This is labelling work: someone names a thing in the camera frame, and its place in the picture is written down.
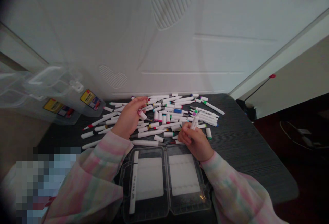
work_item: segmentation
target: plastic storage box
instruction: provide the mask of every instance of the plastic storage box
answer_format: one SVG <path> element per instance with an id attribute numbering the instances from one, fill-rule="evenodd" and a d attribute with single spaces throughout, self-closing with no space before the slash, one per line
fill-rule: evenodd
<path id="1" fill-rule="evenodd" d="M 161 158 L 163 173 L 164 194 L 161 197 L 155 197 L 145 200 L 136 201 L 135 213 L 129 214 L 132 168 L 134 161 L 134 152 L 139 151 L 139 159 L 143 158 Z M 168 215 L 169 210 L 173 215 L 207 210 L 211 208 L 211 199 L 209 188 L 204 184 L 199 162 L 193 157 L 194 165 L 199 180 L 201 192 L 183 194 L 178 196 L 172 195 L 170 180 L 169 156 L 191 154 L 185 145 L 169 145 L 165 148 L 141 148 L 133 149 L 129 156 L 129 161 L 122 166 L 119 185 L 123 186 L 123 218 L 125 223 L 134 223 L 157 218 L 164 218 Z"/>
<path id="2" fill-rule="evenodd" d="M 80 113 L 55 99 L 33 95 L 22 86 L 30 76 L 29 72 L 0 73 L 0 108 L 58 125 L 74 125 Z"/>
<path id="3" fill-rule="evenodd" d="M 88 117 L 99 117 L 105 106 L 71 66 L 48 66 L 29 78 L 24 87 L 36 95 L 53 97 Z"/>

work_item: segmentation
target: sleeve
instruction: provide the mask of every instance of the sleeve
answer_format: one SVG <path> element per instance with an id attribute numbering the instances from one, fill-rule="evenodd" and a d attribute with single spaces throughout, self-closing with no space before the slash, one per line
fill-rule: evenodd
<path id="1" fill-rule="evenodd" d="M 110 131 L 95 149 L 84 151 L 63 181 L 44 223 L 83 222 L 91 215 L 101 218 L 95 213 L 110 204 L 118 208 L 123 189 L 112 180 L 133 146 L 129 140 Z"/>
<path id="2" fill-rule="evenodd" d="M 214 188 L 214 207 L 222 223 L 286 223 L 276 216 L 266 189 L 218 153 L 201 165 Z"/>

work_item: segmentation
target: table surface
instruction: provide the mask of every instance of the table surface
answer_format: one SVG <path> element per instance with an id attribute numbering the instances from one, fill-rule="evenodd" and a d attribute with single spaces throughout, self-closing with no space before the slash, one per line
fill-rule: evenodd
<path id="1" fill-rule="evenodd" d="M 296 198 L 298 196 L 296 181 L 234 99 L 227 94 L 203 96 L 208 97 L 209 103 L 225 112 L 225 115 L 219 115 L 219 127 L 207 125 L 207 128 L 211 128 L 210 144 L 212 148 L 237 171 L 251 175 L 260 182 L 270 194 L 273 204 Z M 197 102 L 183 106 L 183 110 L 188 111 L 189 106 L 200 107 L 216 113 L 210 107 Z M 153 112 L 146 114 L 153 120 Z M 38 153 L 68 154 L 68 150 L 65 148 L 81 147 L 101 139 L 102 135 L 81 138 L 81 134 L 84 133 L 82 129 L 98 119 L 100 118 L 81 115 L 74 126 L 52 124 L 38 145 Z M 153 137 L 142 138 L 142 140 L 153 140 Z M 169 144 L 171 141 L 173 141 L 171 137 L 166 137 L 164 142 Z M 207 220 L 208 223 L 215 221 L 214 215 L 211 219 L 211 221 Z"/>

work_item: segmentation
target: hand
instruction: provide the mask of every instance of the hand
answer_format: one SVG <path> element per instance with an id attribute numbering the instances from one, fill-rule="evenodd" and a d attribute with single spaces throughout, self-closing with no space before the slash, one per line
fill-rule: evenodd
<path id="1" fill-rule="evenodd" d="M 195 130 L 191 130 L 190 127 L 191 123 L 185 122 L 178 134 L 178 141 L 185 143 L 198 161 L 209 160 L 214 155 L 214 150 L 211 148 L 205 134 L 198 127 Z"/>
<path id="2" fill-rule="evenodd" d="M 121 112 L 121 115 L 111 130 L 114 134 L 129 140 L 129 137 L 136 130 L 139 115 L 137 110 L 146 107 L 147 97 L 137 97 L 129 102 Z"/>

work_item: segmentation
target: yellow label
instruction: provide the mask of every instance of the yellow label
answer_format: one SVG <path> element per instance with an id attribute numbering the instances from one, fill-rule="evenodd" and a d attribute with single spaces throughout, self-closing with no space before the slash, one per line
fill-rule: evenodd
<path id="1" fill-rule="evenodd" d="M 82 100 L 84 103 L 89 105 L 94 98 L 95 95 L 89 89 L 87 89 L 86 92 L 84 92 L 83 95 L 81 96 L 80 100 Z"/>
<path id="2" fill-rule="evenodd" d="M 49 99 L 49 101 L 45 104 L 44 109 L 51 111 L 52 113 L 58 113 L 63 106 L 64 105 L 57 100 Z"/>

